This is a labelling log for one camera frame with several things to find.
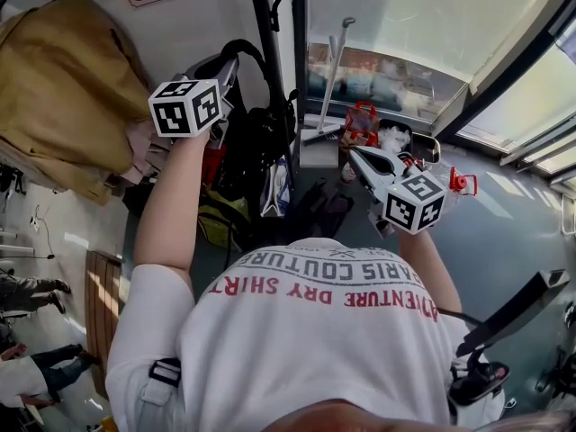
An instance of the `shoe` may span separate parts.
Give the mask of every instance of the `shoe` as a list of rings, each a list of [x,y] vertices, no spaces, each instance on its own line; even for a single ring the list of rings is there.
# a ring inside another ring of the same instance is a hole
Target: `shoe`
[[[56,306],[56,309],[58,309],[58,312],[60,312],[62,315],[64,315],[66,313],[66,307],[64,307],[64,304],[62,304],[62,301],[60,300],[60,297],[58,296],[57,292],[49,292],[49,299],[50,299],[50,303]]]
[[[100,360],[100,358],[98,358],[97,356],[93,356],[92,354],[90,354],[85,350],[80,352],[79,357],[91,363],[92,365],[100,365],[102,363],[102,360]]]
[[[66,293],[66,294],[71,294],[72,293],[72,289],[70,288],[70,285],[62,280],[55,280],[55,282],[57,282],[56,285],[56,289]]]

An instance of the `white t-shirt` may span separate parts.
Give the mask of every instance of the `white t-shirt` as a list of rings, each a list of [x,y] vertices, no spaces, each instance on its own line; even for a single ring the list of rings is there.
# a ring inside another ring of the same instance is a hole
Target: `white t-shirt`
[[[255,432],[331,399],[449,424],[450,365],[466,326],[438,314],[398,256],[320,244],[245,255],[195,307],[177,274],[136,267],[106,379],[120,430],[145,430],[140,398],[152,362],[166,357],[180,359],[182,380],[164,430]]]
[[[28,357],[0,360],[0,403],[23,408],[20,395],[32,396],[48,390],[40,368]]]

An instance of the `tan coat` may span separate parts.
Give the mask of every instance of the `tan coat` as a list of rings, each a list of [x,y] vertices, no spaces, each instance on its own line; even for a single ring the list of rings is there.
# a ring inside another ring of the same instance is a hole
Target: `tan coat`
[[[0,26],[0,153],[105,204],[131,167],[124,129],[149,119],[130,42],[90,0],[55,0]]]

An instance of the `floor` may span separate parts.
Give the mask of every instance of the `floor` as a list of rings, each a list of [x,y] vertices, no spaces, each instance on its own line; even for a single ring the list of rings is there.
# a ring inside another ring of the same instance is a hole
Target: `floor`
[[[480,191],[476,197],[462,197],[430,231],[461,295],[464,311],[482,320],[506,302],[537,270],[567,268],[576,276],[576,242],[560,233],[560,198],[531,175],[517,175],[510,168],[466,155],[460,149],[443,148],[443,162],[465,174],[476,174]],[[301,170],[297,175],[296,198],[320,177],[338,180],[338,172]],[[358,183],[341,189],[355,200],[336,239],[349,247],[382,247],[397,250],[394,236],[382,240],[369,224],[367,191]],[[25,197],[15,194],[6,209],[8,228],[25,233],[40,256],[49,253],[46,233],[34,233],[28,222],[39,204],[40,216],[48,210],[50,242],[56,259],[17,260],[19,275],[52,276],[67,280],[73,289],[66,297],[67,316],[55,309],[42,309],[31,319],[17,321],[14,329],[31,352],[85,342],[84,260],[86,250],[100,249],[123,256],[122,274],[130,277],[131,251],[138,219],[129,215],[115,199],[97,207],[72,193],[53,194],[31,185]],[[126,230],[119,226],[126,225]],[[222,270],[225,252],[198,238],[191,277],[197,296]],[[126,283],[121,292],[126,294]],[[539,410],[551,392],[538,393],[534,387],[542,371],[554,364],[557,345],[572,350],[574,334],[562,322],[565,303],[574,299],[576,281],[532,322],[488,352],[489,357],[512,368],[505,384],[507,398],[517,406],[508,414]],[[88,375],[63,393],[64,402],[46,409],[42,416],[47,430],[86,430],[110,413],[104,399],[95,394]]]

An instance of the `person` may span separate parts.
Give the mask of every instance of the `person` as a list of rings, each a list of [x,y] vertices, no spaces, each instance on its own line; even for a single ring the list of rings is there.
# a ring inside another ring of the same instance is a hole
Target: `person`
[[[34,396],[49,392],[52,397],[58,397],[58,391],[75,383],[90,366],[100,364],[98,358],[79,344],[13,359],[25,351],[26,346],[18,344],[0,354],[0,403],[8,408],[52,406],[54,400],[36,399]],[[71,364],[53,368],[73,358]]]
[[[119,430],[449,430],[468,329],[438,313],[462,306],[428,233],[398,232],[400,256],[330,238],[260,248],[193,297],[207,134],[176,142],[139,223],[107,367]]]
[[[61,314],[66,313],[57,291],[71,294],[70,286],[62,280],[17,278],[0,274],[0,311],[35,312],[49,304]]]

